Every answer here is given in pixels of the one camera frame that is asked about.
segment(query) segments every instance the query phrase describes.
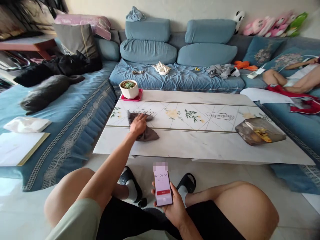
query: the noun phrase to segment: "panda plush toy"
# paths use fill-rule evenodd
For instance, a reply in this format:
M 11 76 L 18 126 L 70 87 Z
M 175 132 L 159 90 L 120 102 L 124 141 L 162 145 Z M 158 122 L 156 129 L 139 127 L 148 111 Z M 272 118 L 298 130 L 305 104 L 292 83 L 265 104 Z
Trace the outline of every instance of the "panda plush toy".
M 244 16 L 245 16 L 244 11 L 238 11 L 236 13 L 236 15 L 234 16 L 233 20 L 236 22 L 236 29 L 234 30 L 234 34 L 238 34 L 239 27 L 240 27 L 242 20 L 244 19 Z

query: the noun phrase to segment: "person lying on sofa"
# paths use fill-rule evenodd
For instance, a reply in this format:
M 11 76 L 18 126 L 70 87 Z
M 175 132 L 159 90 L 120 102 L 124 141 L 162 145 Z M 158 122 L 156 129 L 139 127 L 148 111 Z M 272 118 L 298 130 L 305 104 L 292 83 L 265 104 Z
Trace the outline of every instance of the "person lying on sofa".
M 295 63 L 286 70 L 296 69 L 305 66 L 290 77 L 284 78 L 277 71 L 270 69 L 263 74 L 263 80 L 266 84 L 278 84 L 285 91 L 293 93 L 307 93 L 313 88 L 320 87 L 320 64 L 318 58 L 313 58 L 307 62 Z
M 138 202 L 142 197 L 141 188 L 125 165 L 132 145 L 145 129 L 146 116 L 140 114 L 97 172 L 77 169 L 58 183 L 44 206 L 45 216 L 53 227 L 48 240 L 271 237 L 279 221 L 277 210 L 264 192 L 243 181 L 198 193 L 187 192 L 195 187 L 195 181 L 188 177 L 183 178 L 179 189 L 170 183 L 173 204 L 162 207 L 167 217 L 164 221 L 122 201 Z

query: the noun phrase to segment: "red coaster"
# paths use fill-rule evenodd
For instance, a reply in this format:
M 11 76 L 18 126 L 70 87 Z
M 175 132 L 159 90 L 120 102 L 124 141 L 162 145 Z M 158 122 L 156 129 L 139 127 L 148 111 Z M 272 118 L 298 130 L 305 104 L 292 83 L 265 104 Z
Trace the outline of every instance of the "red coaster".
M 143 89 L 139 88 L 139 95 L 136 96 L 134 99 L 128 99 L 128 98 L 124 97 L 123 94 L 121 94 L 121 97 L 120 97 L 120 98 L 121 98 L 123 101 L 139 102 L 139 101 L 141 100 L 142 91 L 143 91 Z

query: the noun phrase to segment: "phone screen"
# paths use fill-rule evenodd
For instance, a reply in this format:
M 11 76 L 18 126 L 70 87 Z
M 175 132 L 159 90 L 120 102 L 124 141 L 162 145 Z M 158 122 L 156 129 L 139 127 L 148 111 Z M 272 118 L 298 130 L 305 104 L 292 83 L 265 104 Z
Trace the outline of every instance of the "phone screen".
M 154 174 L 154 187 L 157 206 L 172 204 L 172 194 L 170 188 L 169 174 L 165 170 L 156 170 Z

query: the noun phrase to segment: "black shorts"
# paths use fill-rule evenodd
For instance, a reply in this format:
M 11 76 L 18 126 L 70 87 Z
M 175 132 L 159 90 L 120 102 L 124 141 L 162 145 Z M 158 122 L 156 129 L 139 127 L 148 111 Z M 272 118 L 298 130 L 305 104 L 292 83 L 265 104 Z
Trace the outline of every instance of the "black shorts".
M 245 240 L 213 201 L 192 205 L 187 213 L 204 240 Z M 168 219 L 161 221 L 153 214 L 113 197 L 101 216 L 97 239 L 123 240 L 152 229 L 165 230 L 176 239 L 182 239 Z

